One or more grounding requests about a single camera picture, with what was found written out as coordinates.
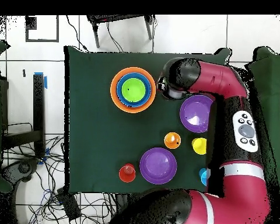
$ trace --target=table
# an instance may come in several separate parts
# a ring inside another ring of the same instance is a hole
[[[191,141],[207,137],[195,134],[181,123],[183,100],[167,101],[157,93],[145,111],[130,114],[115,106],[110,84],[126,67],[140,67],[158,80],[165,63],[176,57],[198,58],[224,65],[230,50],[213,54],[85,53],[65,47],[69,54],[69,191],[87,193],[140,193],[155,187],[192,188],[204,191],[198,172],[205,156],[196,154]],[[177,160],[175,177],[164,185],[147,182],[139,171],[141,156],[150,148],[164,145],[168,132],[181,136],[181,145],[170,150]],[[135,166],[131,183],[119,179],[126,163]]]

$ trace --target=yellow cup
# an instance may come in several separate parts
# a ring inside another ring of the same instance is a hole
[[[192,141],[193,150],[199,155],[207,153],[207,140],[205,138],[195,138]]]

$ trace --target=blue bowl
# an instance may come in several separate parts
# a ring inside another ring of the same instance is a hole
[[[141,80],[143,83],[144,83],[144,86],[145,86],[145,95],[144,97],[138,101],[138,102],[129,102],[128,100],[126,100],[123,96],[123,94],[121,93],[121,88],[124,84],[124,82],[128,79],[131,79],[131,78],[137,78],[139,80]],[[133,73],[128,73],[126,75],[124,75],[117,83],[116,85],[116,93],[117,93],[117,97],[119,98],[119,100],[125,104],[126,106],[129,106],[129,107],[140,107],[142,105],[144,105],[148,99],[150,98],[151,96],[151,84],[149,83],[149,80],[143,76],[143,74],[140,74],[140,73],[137,73],[137,72],[133,72]]]

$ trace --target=green bowl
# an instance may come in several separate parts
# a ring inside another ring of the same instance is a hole
[[[139,102],[145,96],[145,85],[138,78],[130,78],[126,80],[121,87],[121,93],[128,102]]]

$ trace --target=chair leg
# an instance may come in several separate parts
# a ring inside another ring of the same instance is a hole
[[[100,43],[99,43],[99,36],[97,35],[97,30],[98,26],[95,23],[92,23],[92,29],[93,29],[93,34],[94,34],[94,39],[96,40],[96,47],[100,48]]]
[[[148,38],[151,40],[152,39],[152,33],[151,33],[151,27],[149,27],[149,17],[148,16],[144,16],[144,20],[145,20],[145,25],[146,25],[146,29],[148,32]]]

